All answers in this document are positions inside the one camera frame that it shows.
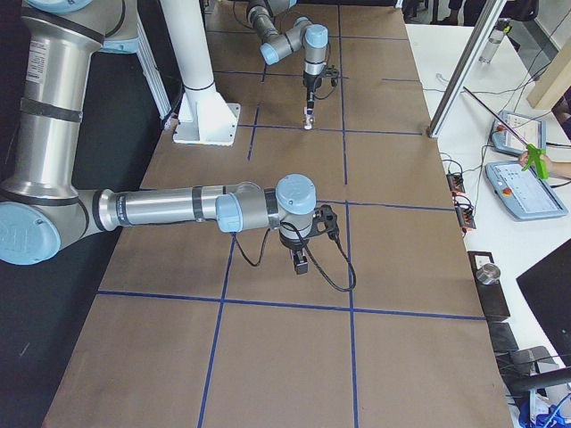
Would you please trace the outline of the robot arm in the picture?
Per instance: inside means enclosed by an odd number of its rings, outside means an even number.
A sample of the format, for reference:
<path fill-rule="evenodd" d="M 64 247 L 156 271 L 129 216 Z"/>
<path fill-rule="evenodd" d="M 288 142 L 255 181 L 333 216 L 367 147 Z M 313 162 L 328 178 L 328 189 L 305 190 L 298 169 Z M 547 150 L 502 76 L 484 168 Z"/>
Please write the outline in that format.
<path fill-rule="evenodd" d="M 163 134 L 149 70 L 137 50 L 133 1 L 1 5 L 1 66 L 21 68 L 15 126 L 1 169 L 1 278 L 79 271 L 83 242 L 119 228 L 218 224 L 227 231 L 284 229 L 282 197 L 299 171 L 257 181 L 235 157 L 235 104 L 207 165 L 176 189 L 141 188 Z"/>
<path fill-rule="evenodd" d="M 295 5 L 295 1 L 249 1 L 245 10 L 246 21 L 238 23 L 258 35 L 260 52 L 268 65 L 276 64 L 301 49 L 304 51 L 302 83 L 306 88 L 306 105 L 303 126 L 309 130 L 315 121 L 315 102 L 320 98 L 318 90 L 325 78 L 331 80 L 331 87 L 336 87 L 339 70 L 328 63 L 330 44 L 327 27 L 302 16 L 284 33 L 276 28 L 274 19 L 291 12 Z"/>

